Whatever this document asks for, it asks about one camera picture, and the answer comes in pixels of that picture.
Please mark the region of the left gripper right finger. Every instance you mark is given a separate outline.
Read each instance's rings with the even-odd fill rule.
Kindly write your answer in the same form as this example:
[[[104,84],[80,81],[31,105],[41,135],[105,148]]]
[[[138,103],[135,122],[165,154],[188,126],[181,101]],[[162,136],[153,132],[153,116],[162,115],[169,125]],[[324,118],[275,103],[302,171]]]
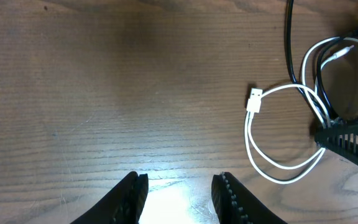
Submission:
[[[213,176],[211,198],[220,224],[287,224],[230,172]]]

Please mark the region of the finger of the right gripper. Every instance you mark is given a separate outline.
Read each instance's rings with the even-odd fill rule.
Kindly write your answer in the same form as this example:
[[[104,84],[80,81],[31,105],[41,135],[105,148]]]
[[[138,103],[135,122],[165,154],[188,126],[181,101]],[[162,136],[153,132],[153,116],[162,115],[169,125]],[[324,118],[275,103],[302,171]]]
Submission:
[[[314,141],[358,166],[358,118],[318,130]]]

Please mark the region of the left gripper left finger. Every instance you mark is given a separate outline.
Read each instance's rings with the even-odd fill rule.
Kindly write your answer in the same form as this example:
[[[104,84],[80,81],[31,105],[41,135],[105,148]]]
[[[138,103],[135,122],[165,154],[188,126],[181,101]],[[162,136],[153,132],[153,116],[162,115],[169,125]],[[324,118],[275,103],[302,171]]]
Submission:
[[[148,175],[131,171],[72,224],[138,224],[148,191]]]

